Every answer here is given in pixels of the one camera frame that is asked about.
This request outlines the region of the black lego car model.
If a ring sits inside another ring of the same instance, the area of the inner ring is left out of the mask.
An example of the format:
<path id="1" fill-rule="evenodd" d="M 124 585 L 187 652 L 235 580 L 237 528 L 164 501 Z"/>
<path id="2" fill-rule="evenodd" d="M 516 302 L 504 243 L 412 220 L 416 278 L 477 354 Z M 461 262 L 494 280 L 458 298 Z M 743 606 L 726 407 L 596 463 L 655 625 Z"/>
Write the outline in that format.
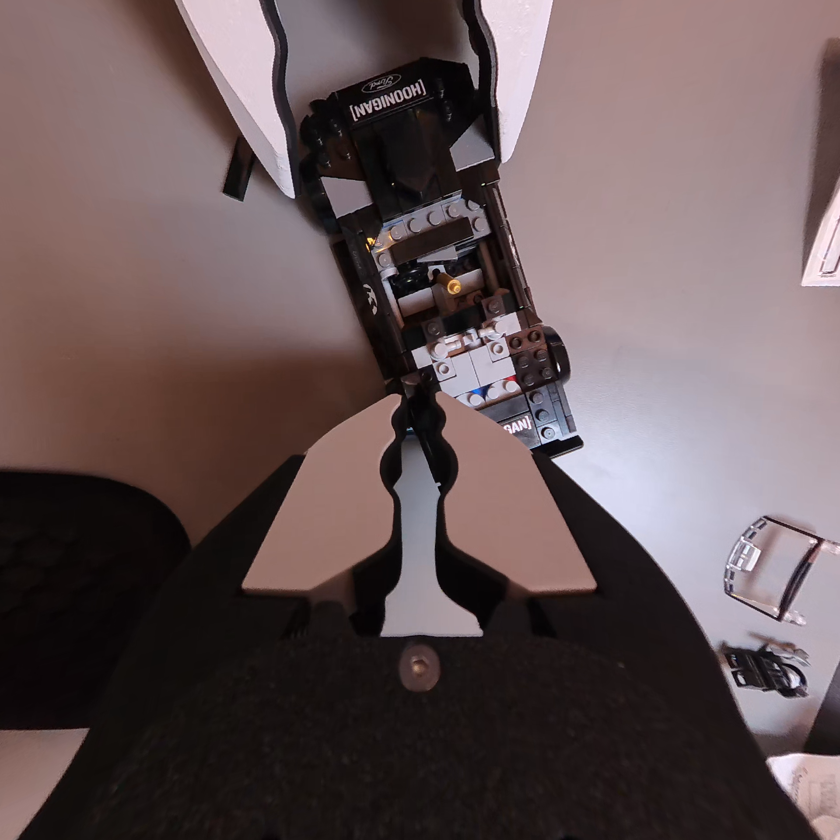
<path id="1" fill-rule="evenodd" d="M 466 64 L 421 58 L 313 100 L 301 185 L 390 392 L 443 392 L 549 457 L 583 446 Z"/>

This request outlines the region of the white paper bags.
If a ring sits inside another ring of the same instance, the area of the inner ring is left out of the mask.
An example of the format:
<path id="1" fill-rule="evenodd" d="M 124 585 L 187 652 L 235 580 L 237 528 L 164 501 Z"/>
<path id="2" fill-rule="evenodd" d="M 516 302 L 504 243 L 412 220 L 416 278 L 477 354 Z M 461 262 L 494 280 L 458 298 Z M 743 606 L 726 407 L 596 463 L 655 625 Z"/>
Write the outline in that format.
<path id="1" fill-rule="evenodd" d="M 821 839 L 839 838 L 839 757 L 803 752 L 766 760 L 773 777 Z"/>

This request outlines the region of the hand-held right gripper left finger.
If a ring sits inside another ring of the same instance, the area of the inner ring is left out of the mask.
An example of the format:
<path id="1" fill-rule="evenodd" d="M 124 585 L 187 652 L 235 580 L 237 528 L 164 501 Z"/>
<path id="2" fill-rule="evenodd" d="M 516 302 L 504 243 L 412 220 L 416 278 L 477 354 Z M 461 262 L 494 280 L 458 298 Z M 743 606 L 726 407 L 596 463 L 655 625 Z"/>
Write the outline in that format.
<path id="1" fill-rule="evenodd" d="M 402 403 L 388 395 L 310 447 L 245 575 L 245 593 L 361 600 L 353 570 L 401 534 L 382 461 L 397 441 Z"/>

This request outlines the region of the black mesh pad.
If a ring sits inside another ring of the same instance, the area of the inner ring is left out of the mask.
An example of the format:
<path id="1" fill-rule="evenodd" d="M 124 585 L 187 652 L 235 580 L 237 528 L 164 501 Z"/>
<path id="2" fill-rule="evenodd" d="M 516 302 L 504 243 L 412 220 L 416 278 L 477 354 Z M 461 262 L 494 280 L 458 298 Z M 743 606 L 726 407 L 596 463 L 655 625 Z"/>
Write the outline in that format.
<path id="1" fill-rule="evenodd" d="M 1 729 L 86 728 L 141 617 L 189 554 L 151 494 L 95 476 L 1 474 Z"/>

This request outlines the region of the white sticker sheet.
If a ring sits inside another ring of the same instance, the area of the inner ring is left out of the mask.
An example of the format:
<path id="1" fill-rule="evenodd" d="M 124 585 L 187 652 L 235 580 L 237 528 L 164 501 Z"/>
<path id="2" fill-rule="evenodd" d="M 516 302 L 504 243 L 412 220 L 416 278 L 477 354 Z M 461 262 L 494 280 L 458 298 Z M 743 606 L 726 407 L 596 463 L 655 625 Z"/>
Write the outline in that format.
<path id="1" fill-rule="evenodd" d="M 801 286 L 839 286 L 839 181 L 816 230 Z"/>

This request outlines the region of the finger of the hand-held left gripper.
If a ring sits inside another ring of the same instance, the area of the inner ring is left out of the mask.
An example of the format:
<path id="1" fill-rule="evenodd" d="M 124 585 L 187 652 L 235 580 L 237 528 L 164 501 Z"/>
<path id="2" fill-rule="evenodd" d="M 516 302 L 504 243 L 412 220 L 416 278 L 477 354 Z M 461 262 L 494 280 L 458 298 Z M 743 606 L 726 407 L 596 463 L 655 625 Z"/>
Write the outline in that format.
<path id="1" fill-rule="evenodd" d="M 287 34 L 277 1 L 177 1 L 229 111 L 289 198 L 301 194 L 298 127 L 287 95 Z"/>
<path id="2" fill-rule="evenodd" d="M 478 96 L 500 163 L 515 149 L 539 72 L 552 1 L 464 1 L 479 59 Z"/>

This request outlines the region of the black lego tile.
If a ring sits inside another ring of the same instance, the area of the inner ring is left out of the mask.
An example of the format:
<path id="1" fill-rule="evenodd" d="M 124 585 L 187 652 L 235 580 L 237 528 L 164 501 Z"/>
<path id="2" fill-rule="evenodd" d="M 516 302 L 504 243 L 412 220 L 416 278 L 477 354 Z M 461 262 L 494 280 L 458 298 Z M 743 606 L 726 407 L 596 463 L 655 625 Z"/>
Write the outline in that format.
<path id="1" fill-rule="evenodd" d="M 244 135 L 240 134 L 224 179 L 223 193 L 239 202 L 245 200 L 249 179 L 254 169 L 256 155 Z"/>

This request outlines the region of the clear lego windshield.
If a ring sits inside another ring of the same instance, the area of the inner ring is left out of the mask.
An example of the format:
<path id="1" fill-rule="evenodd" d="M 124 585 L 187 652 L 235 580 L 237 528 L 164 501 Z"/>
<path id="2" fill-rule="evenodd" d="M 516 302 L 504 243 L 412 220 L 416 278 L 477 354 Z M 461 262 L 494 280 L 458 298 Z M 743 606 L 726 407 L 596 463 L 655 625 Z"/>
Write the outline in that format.
<path id="1" fill-rule="evenodd" d="M 751 523 L 734 544 L 723 572 L 723 591 L 778 623 L 804 626 L 793 608 L 805 578 L 839 544 L 770 516 Z"/>

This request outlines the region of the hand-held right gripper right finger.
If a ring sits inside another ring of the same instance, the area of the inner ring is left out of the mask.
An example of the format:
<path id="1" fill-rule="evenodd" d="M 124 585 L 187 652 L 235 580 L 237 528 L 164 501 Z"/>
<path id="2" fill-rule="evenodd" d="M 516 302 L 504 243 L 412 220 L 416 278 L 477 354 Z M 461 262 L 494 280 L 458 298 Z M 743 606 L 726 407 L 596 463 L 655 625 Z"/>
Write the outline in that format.
<path id="1" fill-rule="evenodd" d="M 503 596 L 591 593 L 596 582 L 531 451 L 488 417 L 444 393 L 444 441 L 454 485 L 444 496 L 454 548 L 500 573 Z"/>

